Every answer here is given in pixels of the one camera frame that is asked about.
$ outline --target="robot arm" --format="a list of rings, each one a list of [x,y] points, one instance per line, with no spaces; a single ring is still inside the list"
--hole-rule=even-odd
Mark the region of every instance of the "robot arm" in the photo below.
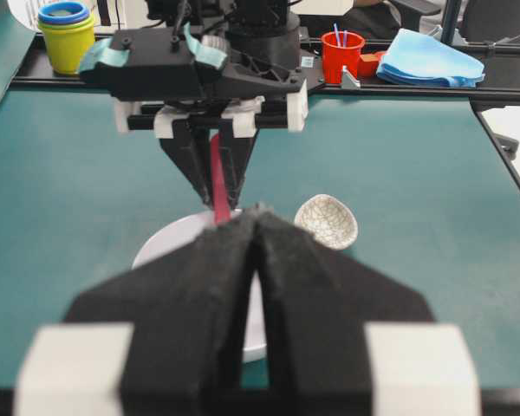
[[[81,78],[116,99],[121,131],[151,129],[162,149],[212,205],[210,130],[221,135],[235,208],[259,128],[300,132],[308,115],[299,19],[288,0],[146,0],[162,29],[119,30],[96,43]],[[142,101],[156,101],[143,114]]]

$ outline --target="white plate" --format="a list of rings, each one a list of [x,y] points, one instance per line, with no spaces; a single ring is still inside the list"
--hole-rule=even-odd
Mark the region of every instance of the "white plate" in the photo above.
[[[214,224],[212,211],[181,218],[148,239],[133,262],[133,269],[192,242],[202,230]],[[263,326],[262,291],[258,276],[254,275],[250,288],[249,311],[244,337],[243,362],[261,360],[266,356],[266,335]]]

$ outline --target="red object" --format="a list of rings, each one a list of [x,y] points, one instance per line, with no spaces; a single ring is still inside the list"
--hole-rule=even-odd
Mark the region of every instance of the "red object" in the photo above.
[[[386,51],[376,52],[375,54],[361,55],[361,60],[358,64],[358,75],[359,76],[375,76],[380,61]]]
[[[211,187],[214,193],[214,220],[216,224],[220,224],[231,219],[231,211],[227,202],[224,168],[219,155],[219,134],[216,134],[210,140],[210,160]]]
[[[341,44],[345,32],[339,32]],[[366,44],[364,38],[352,32],[347,32],[347,46],[337,46],[335,32],[322,36],[323,76],[328,84],[341,84],[343,66],[348,72],[358,76],[358,64],[361,59],[361,49]]]

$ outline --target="teal tape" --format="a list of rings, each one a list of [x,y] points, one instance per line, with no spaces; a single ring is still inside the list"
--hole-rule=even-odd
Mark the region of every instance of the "teal tape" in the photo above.
[[[112,38],[103,39],[95,43],[83,56],[78,72],[93,70],[98,62],[110,67],[123,67],[129,59],[129,50],[111,49]]]
[[[205,63],[213,66],[215,69],[222,68],[227,54],[219,49],[205,46],[191,35],[191,25],[188,23],[183,28],[187,46],[192,54],[195,56],[197,62]]]

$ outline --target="white ceramic bowl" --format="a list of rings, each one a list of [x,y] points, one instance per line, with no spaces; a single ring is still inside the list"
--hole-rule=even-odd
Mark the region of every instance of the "white ceramic bowl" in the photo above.
[[[295,215],[295,225],[334,250],[345,250],[358,237],[358,223],[353,213],[330,195],[316,195],[306,201]]]

